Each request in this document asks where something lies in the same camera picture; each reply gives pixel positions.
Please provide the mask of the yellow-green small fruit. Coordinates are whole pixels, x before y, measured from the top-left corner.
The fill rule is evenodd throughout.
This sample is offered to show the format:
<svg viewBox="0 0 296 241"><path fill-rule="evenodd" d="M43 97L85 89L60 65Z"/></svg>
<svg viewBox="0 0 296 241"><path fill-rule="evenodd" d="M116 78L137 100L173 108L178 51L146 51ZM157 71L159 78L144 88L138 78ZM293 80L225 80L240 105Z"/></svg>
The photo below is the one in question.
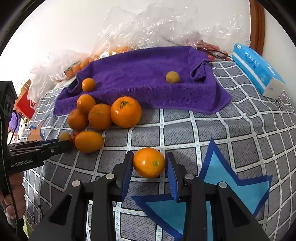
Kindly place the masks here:
<svg viewBox="0 0 296 241"><path fill-rule="evenodd" d="M166 82L173 84L180 81L180 76L175 71L170 71L166 74Z"/></svg>
<svg viewBox="0 0 296 241"><path fill-rule="evenodd" d="M60 134L59 136L59 141L71 141L71 135L67 132L63 132L62 134Z"/></svg>

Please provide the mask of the oval orange kumquat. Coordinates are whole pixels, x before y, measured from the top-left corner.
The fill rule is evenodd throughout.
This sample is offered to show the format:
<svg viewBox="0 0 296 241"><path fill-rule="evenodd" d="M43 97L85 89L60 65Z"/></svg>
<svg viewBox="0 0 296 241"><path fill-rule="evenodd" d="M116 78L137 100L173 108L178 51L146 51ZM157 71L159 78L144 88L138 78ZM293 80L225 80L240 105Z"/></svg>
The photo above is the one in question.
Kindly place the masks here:
<svg viewBox="0 0 296 241"><path fill-rule="evenodd" d="M85 154L96 152L103 146L102 135L93 131L80 132L74 142L76 149Z"/></svg>

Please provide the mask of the small orange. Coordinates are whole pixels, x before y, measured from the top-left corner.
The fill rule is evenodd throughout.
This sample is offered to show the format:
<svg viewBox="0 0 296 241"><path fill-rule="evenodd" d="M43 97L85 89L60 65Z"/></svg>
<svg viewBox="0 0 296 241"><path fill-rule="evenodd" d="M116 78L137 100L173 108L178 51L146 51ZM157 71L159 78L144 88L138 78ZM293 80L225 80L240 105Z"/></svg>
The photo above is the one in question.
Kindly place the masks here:
<svg viewBox="0 0 296 241"><path fill-rule="evenodd" d="M67 122L70 128L75 131L84 130L89 125L88 116L77 108L70 112Z"/></svg>
<svg viewBox="0 0 296 241"><path fill-rule="evenodd" d="M89 94L83 94L77 99L76 105L79 111L84 114L88 114L89 111L95 106L95 99Z"/></svg>
<svg viewBox="0 0 296 241"><path fill-rule="evenodd" d="M95 90L96 83L92 78L86 78L82 81L81 87L84 92L92 92Z"/></svg>

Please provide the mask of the medium orange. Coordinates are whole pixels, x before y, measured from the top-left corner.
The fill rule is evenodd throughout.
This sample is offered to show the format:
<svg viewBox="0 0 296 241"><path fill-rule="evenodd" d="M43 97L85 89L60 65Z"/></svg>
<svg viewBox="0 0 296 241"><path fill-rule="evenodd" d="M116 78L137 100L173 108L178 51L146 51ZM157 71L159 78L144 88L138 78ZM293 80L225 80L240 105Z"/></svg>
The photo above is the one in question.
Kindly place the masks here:
<svg viewBox="0 0 296 241"><path fill-rule="evenodd" d="M89 124L92 128L103 131L112 125L111 106L108 104L96 104L88 113Z"/></svg>

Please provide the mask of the large orange with stem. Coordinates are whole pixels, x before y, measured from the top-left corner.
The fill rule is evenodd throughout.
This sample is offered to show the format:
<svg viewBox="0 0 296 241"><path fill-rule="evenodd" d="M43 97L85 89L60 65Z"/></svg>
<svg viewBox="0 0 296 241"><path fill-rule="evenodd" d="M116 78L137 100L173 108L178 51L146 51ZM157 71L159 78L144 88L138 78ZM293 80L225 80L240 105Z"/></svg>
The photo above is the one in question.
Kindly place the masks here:
<svg viewBox="0 0 296 241"><path fill-rule="evenodd" d="M112 104L110 114L117 126L131 128L138 124L142 116L142 108L136 99L122 96Z"/></svg>

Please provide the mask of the red box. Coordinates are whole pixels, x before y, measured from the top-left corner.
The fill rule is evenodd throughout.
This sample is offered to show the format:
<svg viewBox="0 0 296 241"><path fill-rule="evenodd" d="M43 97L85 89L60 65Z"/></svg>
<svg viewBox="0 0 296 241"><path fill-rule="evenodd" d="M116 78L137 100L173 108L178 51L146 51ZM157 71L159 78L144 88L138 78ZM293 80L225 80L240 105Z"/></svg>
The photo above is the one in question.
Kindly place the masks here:
<svg viewBox="0 0 296 241"><path fill-rule="evenodd" d="M30 120L33 117L35 110L37 108L36 102L27 99L30 85L31 80L28 80L23 85L14 106L14 110L16 110L22 116L26 117L28 120Z"/></svg>

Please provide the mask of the small red tomato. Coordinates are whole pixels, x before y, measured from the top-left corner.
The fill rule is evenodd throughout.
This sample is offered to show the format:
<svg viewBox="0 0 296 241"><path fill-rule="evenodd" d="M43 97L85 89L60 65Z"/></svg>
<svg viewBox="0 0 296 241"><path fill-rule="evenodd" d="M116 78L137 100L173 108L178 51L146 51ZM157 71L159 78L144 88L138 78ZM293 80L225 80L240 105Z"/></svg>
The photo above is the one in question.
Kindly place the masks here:
<svg viewBox="0 0 296 241"><path fill-rule="evenodd" d="M70 134L70 141L72 143L73 146L75 146L75 138L79 135L80 131L73 131Z"/></svg>

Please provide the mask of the bag of small oranges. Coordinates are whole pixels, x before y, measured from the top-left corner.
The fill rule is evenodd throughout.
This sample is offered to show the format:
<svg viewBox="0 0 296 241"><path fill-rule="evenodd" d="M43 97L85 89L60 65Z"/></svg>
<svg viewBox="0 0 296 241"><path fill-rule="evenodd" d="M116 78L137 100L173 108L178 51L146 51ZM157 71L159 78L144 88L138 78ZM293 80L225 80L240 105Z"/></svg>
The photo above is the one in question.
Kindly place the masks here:
<svg viewBox="0 0 296 241"><path fill-rule="evenodd" d="M68 51L56 60L58 70L55 74L55 80L57 82L70 80L89 63L98 59L98 55Z"/></svg>

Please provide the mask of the purple towel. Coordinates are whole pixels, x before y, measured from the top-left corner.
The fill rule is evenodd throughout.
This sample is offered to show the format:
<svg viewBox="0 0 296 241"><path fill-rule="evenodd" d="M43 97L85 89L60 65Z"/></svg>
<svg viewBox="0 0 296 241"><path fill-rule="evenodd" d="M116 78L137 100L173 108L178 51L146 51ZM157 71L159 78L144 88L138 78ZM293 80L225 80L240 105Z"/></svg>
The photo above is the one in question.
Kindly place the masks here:
<svg viewBox="0 0 296 241"><path fill-rule="evenodd" d="M178 73L178 83L166 82L170 71ZM91 62L61 91L55 101L55 115L69 114L76 107L78 97L84 94L81 83L86 78L96 83L91 96L109 105L119 97L130 96L142 108L213 114L231 102L231 95L214 77L207 55L189 46L140 49Z"/></svg>

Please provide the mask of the blue tissue pack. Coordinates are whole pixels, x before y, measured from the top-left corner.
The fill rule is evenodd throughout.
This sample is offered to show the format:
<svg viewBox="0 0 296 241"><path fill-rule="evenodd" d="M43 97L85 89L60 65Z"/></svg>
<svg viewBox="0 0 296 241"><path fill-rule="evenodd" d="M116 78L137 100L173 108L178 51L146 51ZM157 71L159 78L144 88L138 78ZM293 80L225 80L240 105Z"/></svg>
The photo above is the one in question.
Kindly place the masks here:
<svg viewBox="0 0 296 241"><path fill-rule="evenodd" d="M236 43L231 58L246 73L262 96L273 99L280 97L285 88L285 82L256 51Z"/></svg>

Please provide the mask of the clear plastic bag pile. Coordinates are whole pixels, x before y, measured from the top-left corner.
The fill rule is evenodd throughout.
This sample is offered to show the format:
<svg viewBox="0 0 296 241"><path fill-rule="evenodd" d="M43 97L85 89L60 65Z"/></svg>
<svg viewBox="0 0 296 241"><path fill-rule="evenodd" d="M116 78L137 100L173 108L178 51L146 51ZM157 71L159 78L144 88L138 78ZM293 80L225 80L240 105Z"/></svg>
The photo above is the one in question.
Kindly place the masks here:
<svg viewBox="0 0 296 241"><path fill-rule="evenodd" d="M226 21L201 29L195 27L196 18L197 9L194 6L181 4L179 1L149 4L139 14L113 6L108 11L98 33L96 44L89 54L98 55L101 59L149 47L203 48L205 44L209 44L210 50L218 48L214 54L224 58L226 54L232 53L235 43L247 46L251 43L250 36L241 23L241 16L230 16ZM56 60L66 52L46 66L32 70L35 76L29 87L28 99L38 102L49 90L66 81L55 80L58 70Z"/></svg>

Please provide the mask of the brown wooden frame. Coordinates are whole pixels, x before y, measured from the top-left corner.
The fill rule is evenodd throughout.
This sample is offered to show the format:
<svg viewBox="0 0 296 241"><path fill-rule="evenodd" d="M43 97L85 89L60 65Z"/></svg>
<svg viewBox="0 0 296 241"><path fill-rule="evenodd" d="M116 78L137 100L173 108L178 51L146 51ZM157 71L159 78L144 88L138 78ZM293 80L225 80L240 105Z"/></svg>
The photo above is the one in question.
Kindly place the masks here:
<svg viewBox="0 0 296 241"><path fill-rule="evenodd" d="M262 55L265 40L265 13L263 6L256 0L249 0L250 5L250 48Z"/></svg>

